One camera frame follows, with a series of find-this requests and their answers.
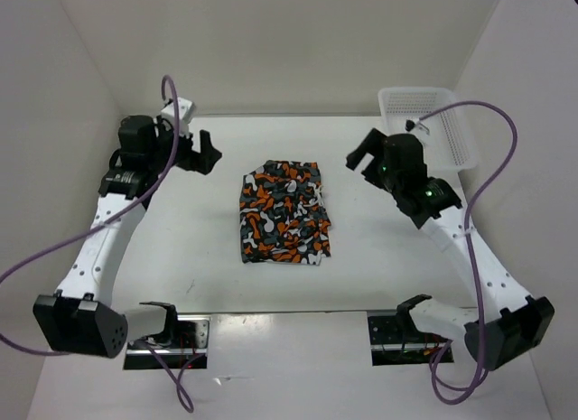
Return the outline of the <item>orange grey camouflage shorts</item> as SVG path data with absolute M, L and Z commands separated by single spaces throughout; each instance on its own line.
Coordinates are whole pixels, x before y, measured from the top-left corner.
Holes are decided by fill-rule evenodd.
M 316 162 L 268 160 L 243 176 L 239 197 L 243 263 L 317 266 L 331 255 L 330 228 Z

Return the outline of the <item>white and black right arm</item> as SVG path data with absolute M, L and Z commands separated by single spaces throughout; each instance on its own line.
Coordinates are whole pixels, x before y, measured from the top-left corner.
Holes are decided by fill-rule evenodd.
M 425 333 L 461 341 L 487 371 L 538 346 L 555 308 L 544 296 L 534 297 L 500 263 L 478 233 L 455 189 L 429 174 L 424 148 L 409 133 L 384 135 L 371 129 L 346 157 L 355 170 L 371 161 L 364 179 L 388 192 L 397 208 L 453 264 L 476 303 L 473 310 L 450 306 L 429 294 L 416 295 L 396 308 L 396 331 L 405 341 Z

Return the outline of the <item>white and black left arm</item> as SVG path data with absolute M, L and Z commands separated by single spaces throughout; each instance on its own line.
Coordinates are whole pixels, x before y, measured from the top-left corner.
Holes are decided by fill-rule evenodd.
M 38 296 L 33 305 L 33 315 L 54 351 L 104 358 L 120 353 L 129 334 L 129 315 L 112 309 L 112 293 L 153 185 L 166 166 L 208 174 L 222 156 L 209 131 L 199 132 L 200 148 L 195 150 L 192 136 L 175 137 L 166 117 L 125 117 L 117 134 L 119 147 L 98 188 L 94 232 L 55 292 Z

